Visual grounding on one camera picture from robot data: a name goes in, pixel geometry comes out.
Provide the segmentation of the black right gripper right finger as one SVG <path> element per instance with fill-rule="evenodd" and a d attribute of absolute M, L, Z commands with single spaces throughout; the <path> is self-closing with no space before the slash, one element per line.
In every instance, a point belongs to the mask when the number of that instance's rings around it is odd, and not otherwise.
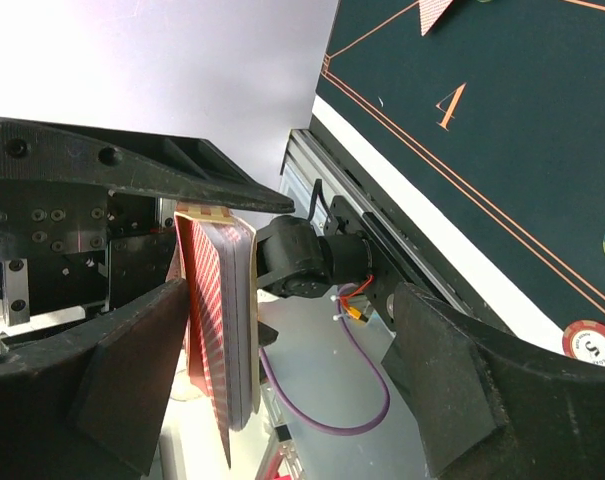
<path fill-rule="evenodd" d="M 605 479 L 605 367 L 525 342 L 409 283 L 393 319 L 438 479 Z"/>

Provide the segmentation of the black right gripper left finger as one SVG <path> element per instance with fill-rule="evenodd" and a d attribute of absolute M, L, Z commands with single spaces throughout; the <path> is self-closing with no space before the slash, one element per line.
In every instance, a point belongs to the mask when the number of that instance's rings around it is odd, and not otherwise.
<path fill-rule="evenodd" d="M 139 479 L 159 440 L 187 283 L 0 355 L 0 479 Z"/>

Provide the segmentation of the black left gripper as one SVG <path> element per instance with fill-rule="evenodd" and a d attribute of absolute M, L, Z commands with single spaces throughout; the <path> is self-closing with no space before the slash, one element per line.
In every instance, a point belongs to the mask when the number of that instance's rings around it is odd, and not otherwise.
<path fill-rule="evenodd" d="M 110 311 L 161 285 L 176 246 L 174 204 L 148 197 L 294 209 L 206 139 L 0 117 L 5 323 L 71 307 Z"/>

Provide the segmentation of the red playing card deck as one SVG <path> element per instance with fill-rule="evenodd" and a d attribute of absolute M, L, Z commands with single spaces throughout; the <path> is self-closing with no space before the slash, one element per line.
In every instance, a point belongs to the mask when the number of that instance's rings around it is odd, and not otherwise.
<path fill-rule="evenodd" d="M 260 408 L 256 231 L 226 207 L 181 202 L 172 267 L 187 282 L 190 383 L 211 399 L 226 461 L 230 433 Z"/>

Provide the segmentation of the dealt card seat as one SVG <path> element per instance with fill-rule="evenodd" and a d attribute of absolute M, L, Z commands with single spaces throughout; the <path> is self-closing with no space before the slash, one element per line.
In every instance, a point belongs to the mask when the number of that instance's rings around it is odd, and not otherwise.
<path fill-rule="evenodd" d="M 425 36 L 445 13 L 453 0 L 420 0 L 420 33 Z"/>

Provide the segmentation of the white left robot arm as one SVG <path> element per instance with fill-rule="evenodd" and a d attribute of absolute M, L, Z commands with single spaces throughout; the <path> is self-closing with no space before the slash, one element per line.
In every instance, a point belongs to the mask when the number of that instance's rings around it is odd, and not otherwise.
<path fill-rule="evenodd" d="M 257 235 L 258 285 L 317 298 L 363 283 L 373 299 L 409 276 L 370 213 L 312 191 L 318 232 L 285 195 L 253 180 L 208 140 L 0 118 L 0 301 L 8 325 L 81 306 L 119 308 L 159 286 L 178 243 L 178 208 L 199 220 L 272 215 Z"/>

